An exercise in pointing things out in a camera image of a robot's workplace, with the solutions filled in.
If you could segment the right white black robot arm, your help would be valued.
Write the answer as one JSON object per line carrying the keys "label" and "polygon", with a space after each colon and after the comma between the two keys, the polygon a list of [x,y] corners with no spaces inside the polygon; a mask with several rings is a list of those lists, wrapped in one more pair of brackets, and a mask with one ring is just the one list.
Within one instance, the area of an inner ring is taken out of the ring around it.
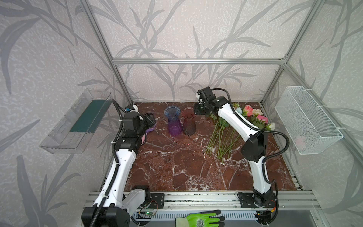
{"label": "right white black robot arm", "polygon": [[[196,93],[197,103],[194,104],[196,115],[207,115],[216,113],[232,126],[245,141],[241,148],[242,155],[248,160],[253,177],[252,203],[257,207],[277,198],[278,193],[273,192],[271,181],[268,178],[266,162],[283,154],[290,146],[287,135],[278,131],[259,129],[257,126],[245,119],[242,114],[234,109],[229,92],[222,88],[206,87]],[[282,136],[285,139],[284,148],[278,153],[267,155],[268,134]]]}

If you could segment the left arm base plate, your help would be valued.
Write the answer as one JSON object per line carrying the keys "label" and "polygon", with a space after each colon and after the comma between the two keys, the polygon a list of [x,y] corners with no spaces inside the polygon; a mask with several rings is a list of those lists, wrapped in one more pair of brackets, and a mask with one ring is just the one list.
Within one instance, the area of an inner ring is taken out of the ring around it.
{"label": "left arm base plate", "polygon": [[164,193],[151,193],[150,202],[147,203],[145,209],[163,209],[165,202]]}

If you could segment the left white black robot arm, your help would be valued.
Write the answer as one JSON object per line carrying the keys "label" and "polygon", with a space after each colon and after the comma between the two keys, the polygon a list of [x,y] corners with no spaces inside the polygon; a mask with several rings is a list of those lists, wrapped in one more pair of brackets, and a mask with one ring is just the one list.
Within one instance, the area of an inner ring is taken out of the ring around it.
{"label": "left white black robot arm", "polygon": [[112,103],[121,123],[111,142],[113,163],[94,204],[82,212],[81,220],[85,227],[127,227],[134,212],[151,202],[147,185],[134,187],[127,196],[124,189],[147,134],[156,127],[155,116],[153,113],[140,113],[136,105],[122,108],[116,101]]}

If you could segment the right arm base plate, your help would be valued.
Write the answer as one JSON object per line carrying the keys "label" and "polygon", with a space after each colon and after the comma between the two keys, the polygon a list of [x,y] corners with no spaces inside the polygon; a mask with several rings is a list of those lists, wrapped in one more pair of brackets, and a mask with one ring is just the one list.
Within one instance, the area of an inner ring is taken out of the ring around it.
{"label": "right arm base plate", "polygon": [[273,192],[266,194],[259,193],[243,193],[239,192],[237,198],[241,208],[274,208],[276,206],[277,197]]}

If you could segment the red glass vase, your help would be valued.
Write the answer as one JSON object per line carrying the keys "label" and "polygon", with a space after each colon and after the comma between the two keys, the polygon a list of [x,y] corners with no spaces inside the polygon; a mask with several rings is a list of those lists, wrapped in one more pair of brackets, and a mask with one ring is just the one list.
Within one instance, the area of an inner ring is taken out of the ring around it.
{"label": "red glass vase", "polygon": [[182,129],[185,135],[191,136],[196,132],[195,113],[194,109],[187,107],[182,111],[183,124]]}

